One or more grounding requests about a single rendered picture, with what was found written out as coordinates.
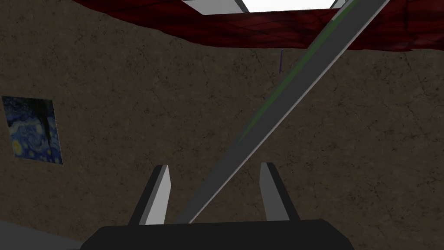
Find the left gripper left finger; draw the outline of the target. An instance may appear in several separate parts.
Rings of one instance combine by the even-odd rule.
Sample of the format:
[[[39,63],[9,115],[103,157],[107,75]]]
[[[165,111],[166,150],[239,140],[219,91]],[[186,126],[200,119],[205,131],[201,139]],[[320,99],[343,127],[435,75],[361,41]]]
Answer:
[[[170,190],[168,165],[155,166],[128,225],[164,224]]]

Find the blue starry night painting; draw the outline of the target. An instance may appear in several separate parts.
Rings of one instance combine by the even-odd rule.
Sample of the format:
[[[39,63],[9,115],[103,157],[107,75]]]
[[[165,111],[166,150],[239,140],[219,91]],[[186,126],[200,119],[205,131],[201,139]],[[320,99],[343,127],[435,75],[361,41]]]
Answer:
[[[53,101],[2,96],[2,103],[15,157],[63,164]]]

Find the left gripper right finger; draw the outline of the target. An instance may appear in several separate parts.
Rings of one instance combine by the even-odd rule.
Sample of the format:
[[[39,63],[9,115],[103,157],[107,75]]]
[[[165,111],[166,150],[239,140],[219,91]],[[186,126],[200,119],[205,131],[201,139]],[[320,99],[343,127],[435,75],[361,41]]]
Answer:
[[[259,185],[267,221],[300,220],[273,163],[261,163]]]

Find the grey door leaf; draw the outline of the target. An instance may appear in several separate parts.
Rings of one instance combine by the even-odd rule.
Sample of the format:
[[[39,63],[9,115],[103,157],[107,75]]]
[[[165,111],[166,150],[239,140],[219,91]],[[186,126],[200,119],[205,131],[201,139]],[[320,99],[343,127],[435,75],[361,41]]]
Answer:
[[[189,224],[202,212],[388,2],[348,0],[339,9],[212,169],[177,224]]]

